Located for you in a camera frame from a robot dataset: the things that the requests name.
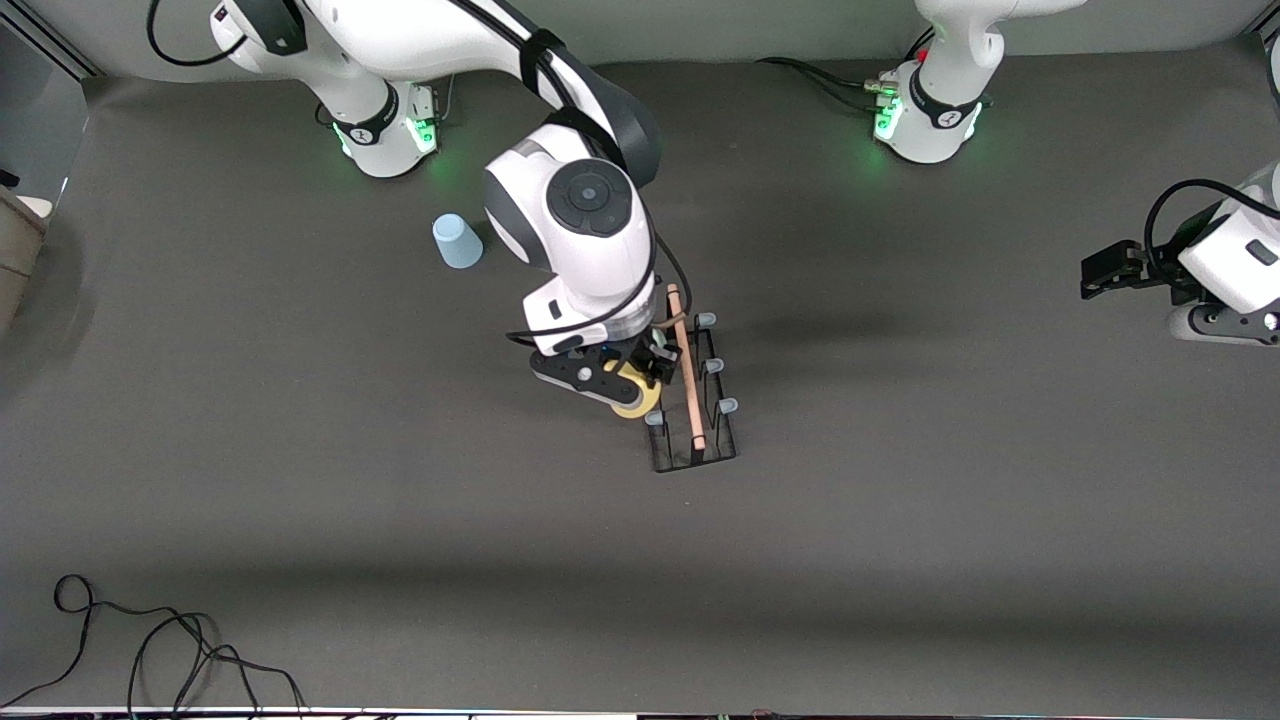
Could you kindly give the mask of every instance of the robotic arm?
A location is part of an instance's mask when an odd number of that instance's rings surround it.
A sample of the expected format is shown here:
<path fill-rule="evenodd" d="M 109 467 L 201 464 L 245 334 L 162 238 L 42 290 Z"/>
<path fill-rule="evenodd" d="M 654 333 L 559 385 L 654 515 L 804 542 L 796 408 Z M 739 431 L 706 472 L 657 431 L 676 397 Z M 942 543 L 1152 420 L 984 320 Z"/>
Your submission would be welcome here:
<path fill-rule="evenodd" d="M 498 236 L 554 275 L 525 299 L 530 329 L 508 338 L 536 347 L 538 377 L 622 416 L 657 404 L 680 356 L 650 331 L 657 250 L 667 249 L 637 192 L 662 155 L 639 100 L 503 0 L 224 0 L 211 26 L 242 68 L 306 83 L 375 177 L 408 172 L 434 150 L 430 94 L 416 81 L 498 69 L 557 108 L 485 168 Z"/>
<path fill-rule="evenodd" d="M 914 163 L 941 163 L 973 137 L 982 94 L 1005 59 L 996 23 L 1051 15 L 1088 0 L 915 0 L 936 37 L 925 60 L 881 73 L 876 138 Z"/>
<path fill-rule="evenodd" d="M 1156 246 L 1155 224 L 1170 197 L 1188 187 L 1226 196 L 1185 220 Z M 1120 241 L 1080 263 L 1080 297 L 1112 290 L 1170 287 L 1169 329 L 1180 340 L 1280 345 L 1280 163 L 1239 187 L 1190 179 L 1160 196 L 1143 242 Z"/>

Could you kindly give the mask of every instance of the yellow object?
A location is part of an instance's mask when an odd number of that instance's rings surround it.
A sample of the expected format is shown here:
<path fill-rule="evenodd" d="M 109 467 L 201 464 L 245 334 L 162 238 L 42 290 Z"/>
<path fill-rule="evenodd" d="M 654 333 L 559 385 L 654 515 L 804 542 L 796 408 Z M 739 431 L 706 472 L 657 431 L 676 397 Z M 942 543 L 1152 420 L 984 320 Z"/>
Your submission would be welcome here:
<path fill-rule="evenodd" d="M 617 360 L 609 360 L 604 364 L 604 370 L 607 373 L 612 373 L 617 364 Z M 650 388 L 649 383 L 645 382 L 645 377 L 641 375 L 640 370 L 636 370 L 630 363 L 618 370 L 618 377 L 634 382 L 636 387 L 640 388 L 640 401 L 634 407 L 622 407 L 613 405 L 612 402 L 609 404 L 609 407 L 613 407 L 613 411 L 617 413 L 620 418 L 639 420 L 658 406 L 658 401 L 662 400 L 662 383 L 653 383 L 653 387 Z"/>

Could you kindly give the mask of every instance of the wooden stick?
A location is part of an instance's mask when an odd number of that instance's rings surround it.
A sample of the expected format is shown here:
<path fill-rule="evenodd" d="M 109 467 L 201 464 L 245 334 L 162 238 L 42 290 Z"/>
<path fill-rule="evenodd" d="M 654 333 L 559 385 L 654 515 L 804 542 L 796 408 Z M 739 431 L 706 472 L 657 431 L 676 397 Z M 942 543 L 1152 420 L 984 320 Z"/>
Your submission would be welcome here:
<path fill-rule="evenodd" d="M 667 286 L 667 302 L 671 316 L 678 318 L 684 310 L 680 306 L 680 287 Z M 707 436 L 703 433 L 703 411 L 698 405 L 698 380 L 694 377 L 694 354 L 689 351 L 689 331 L 685 322 L 676 323 L 676 345 L 680 346 L 680 369 L 685 375 L 685 398 L 689 405 L 689 427 L 694 433 L 694 450 L 707 450 Z"/>

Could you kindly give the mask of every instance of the gray table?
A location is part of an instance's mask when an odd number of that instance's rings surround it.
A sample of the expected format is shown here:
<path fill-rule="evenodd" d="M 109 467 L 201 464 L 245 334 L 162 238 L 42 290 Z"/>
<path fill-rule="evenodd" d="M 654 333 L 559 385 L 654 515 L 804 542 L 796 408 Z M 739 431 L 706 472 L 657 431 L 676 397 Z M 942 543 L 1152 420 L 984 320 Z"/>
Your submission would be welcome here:
<path fill-rule="evenodd" d="M 1280 356 L 1076 291 L 1164 187 L 1280 152 L 1256 40 L 1012 59 L 933 168 L 782 68 L 605 74 L 666 128 L 645 195 L 722 318 L 742 456 L 650 474 L 502 340 L 543 275 L 439 260 L 431 219 L 480 219 L 545 113 L 513 79 L 461 78 L 390 182 L 301 86 L 93 85 L 3 348 L 5 694 L 69 657 L 79 571 L 212 612 L 317 705 L 1280 714 Z M 147 626 L 104 616 L 32 701 L 122 702 Z M 187 657 L 156 648 L 151 700 Z"/>

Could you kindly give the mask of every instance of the table surface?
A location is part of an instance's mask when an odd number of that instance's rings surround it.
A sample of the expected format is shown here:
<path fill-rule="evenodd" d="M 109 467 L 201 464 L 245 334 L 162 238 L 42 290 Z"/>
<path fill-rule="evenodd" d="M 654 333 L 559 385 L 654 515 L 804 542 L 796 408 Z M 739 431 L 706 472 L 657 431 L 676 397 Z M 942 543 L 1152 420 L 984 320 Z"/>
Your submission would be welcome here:
<path fill-rule="evenodd" d="M 1076 286 L 1166 186 L 1280 151 L 1256 38 L 1012 58 L 941 167 L 785 68 L 604 74 L 667 133 L 645 197 L 741 457 L 652 474 L 503 341 L 544 275 L 439 259 L 545 113 L 515 79 L 460 78 L 443 154 L 385 182 L 300 85 L 97 82 L 0 348 L 4 694 L 70 657 L 76 571 L 316 705 L 1280 715 L 1277 356 Z M 123 702 L 150 624 L 101 616 L 31 701 Z M 143 700 L 186 662 L 157 644 Z"/>

